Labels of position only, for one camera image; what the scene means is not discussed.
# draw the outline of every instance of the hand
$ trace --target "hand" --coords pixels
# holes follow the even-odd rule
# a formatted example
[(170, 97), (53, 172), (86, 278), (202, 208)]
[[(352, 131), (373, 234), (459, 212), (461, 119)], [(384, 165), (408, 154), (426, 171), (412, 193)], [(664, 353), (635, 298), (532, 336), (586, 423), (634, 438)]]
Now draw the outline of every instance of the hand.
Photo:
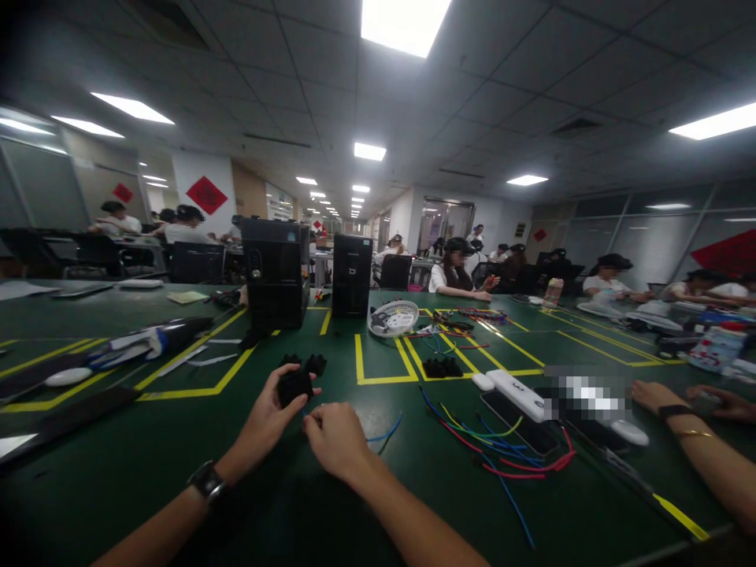
[(348, 403), (318, 406), (303, 425), (315, 457), (333, 476), (354, 487), (370, 471), (375, 455), (365, 441), (360, 418)]
[[(276, 386), (282, 376), (295, 370), (299, 370), (299, 365), (287, 364), (271, 372), (239, 437), (218, 462), (216, 469), (226, 482), (234, 484), (257, 466), (276, 446), (291, 418), (307, 403), (307, 395), (302, 394), (281, 408)], [(309, 377), (315, 380), (314, 374)], [(313, 391), (315, 395), (322, 392), (320, 388)]]
[(487, 291), (474, 291), (472, 293), (472, 298), (477, 299), (478, 301), (487, 301), (490, 302), (492, 297), (491, 294)]
[(711, 386), (705, 386), (703, 384), (689, 387), (686, 392), (687, 398), (693, 401), (701, 394), (701, 392), (709, 392), (722, 400), (724, 405), (720, 409), (716, 409), (712, 413), (713, 416), (733, 421), (741, 421), (743, 423), (756, 424), (756, 404), (753, 404), (732, 392), (720, 390), (719, 388)]
[(659, 414), (659, 408), (663, 406), (679, 405), (690, 407), (680, 396), (659, 382), (633, 380), (632, 399), (657, 415)]

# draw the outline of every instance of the smart watch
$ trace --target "smart watch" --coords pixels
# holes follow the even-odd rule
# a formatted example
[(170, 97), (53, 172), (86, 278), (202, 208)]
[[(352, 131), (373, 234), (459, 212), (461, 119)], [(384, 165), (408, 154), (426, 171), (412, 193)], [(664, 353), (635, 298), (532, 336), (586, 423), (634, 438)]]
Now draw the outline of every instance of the smart watch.
[(215, 461), (207, 461), (204, 465), (200, 466), (193, 475), (187, 480), (187, 486), (193, 486), (199, 493), (205, 498), (208, 506), (211, 506), (213, 502), (222, 494), (225, 494), (228, 489), (228, 485), (225, 480), (221, 478), (215, 468)]

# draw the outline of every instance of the white basket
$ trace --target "white basket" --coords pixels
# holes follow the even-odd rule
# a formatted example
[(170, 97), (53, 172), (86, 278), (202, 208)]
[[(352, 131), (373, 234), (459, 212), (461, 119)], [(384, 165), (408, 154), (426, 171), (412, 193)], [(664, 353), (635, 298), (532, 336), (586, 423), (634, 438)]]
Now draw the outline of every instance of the white basket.
[[(373, 318), (382, 316), (385, 318), (381, 324), (373, 324)], [(383, 307), (376, 309), (372, 315), (368, 314), (368, 329), (375, 336), (379, 337), (396, 337), (412, 331), (417, 319), (420, 316), (420, 310), (412, 302), (397, 301), (387, 303)]]

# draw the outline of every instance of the plastic bottle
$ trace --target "plastic bottle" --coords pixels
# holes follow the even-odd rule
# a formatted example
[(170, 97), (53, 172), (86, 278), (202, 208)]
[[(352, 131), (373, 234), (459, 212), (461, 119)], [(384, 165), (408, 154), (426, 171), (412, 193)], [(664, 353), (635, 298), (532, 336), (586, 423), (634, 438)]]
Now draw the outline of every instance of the plastic bottle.
[(546, 295), (543, 298), (544, 309), (554, 309), (559, 303), (561, 297), (561, 290), (565, 286), (565, 283), (559, 278), (551, 278), (549, 280), (549, 287), (546, 289)]

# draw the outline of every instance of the white remote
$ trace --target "white remote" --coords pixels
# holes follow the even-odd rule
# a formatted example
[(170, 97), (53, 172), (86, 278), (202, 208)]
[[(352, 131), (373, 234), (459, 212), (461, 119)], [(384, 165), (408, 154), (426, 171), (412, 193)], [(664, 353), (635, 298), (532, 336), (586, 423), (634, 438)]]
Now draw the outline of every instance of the white remote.
[(542, 423), (546, 417), (543, 411), (543, 398), (505, 370), (491, 370), (486, 376), (493, 380), (496, 389), (520, 408), (536, 423)]

